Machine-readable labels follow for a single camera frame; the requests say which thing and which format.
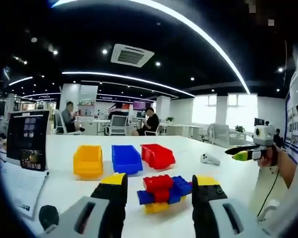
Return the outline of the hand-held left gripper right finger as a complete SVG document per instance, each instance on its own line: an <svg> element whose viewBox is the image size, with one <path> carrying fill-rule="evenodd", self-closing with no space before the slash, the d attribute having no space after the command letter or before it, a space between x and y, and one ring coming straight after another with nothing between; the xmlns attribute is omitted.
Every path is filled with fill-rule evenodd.
<svg viewBox="0 0 298 238"><path fill-rule="evenodd" d="M257 218L228 198L213 177L192 176L192 219L197 238L268 238Z"/></svg>

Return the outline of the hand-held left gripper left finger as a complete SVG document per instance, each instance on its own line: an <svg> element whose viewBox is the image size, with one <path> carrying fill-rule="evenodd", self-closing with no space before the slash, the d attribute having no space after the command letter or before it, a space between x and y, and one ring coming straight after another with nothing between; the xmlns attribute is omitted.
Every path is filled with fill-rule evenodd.
<svg viewBox="0 0 298 238"><path fill-rule="evenodd" d="M126 173L101 180L91 196L83 196L63 213L41 207L42 238L120 238L126 218Z"/></svg>

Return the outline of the person's right hand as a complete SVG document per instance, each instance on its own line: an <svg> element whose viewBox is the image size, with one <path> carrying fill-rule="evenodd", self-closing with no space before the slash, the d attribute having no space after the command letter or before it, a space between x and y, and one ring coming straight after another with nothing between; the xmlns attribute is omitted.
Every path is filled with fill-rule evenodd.
<svg viewBox="0 0 298 238"><path fill-rule="evenodd" d="M259 167L273 167L278 163L279 148L275 145L267 147L261 158L257 161Z"/></svg>

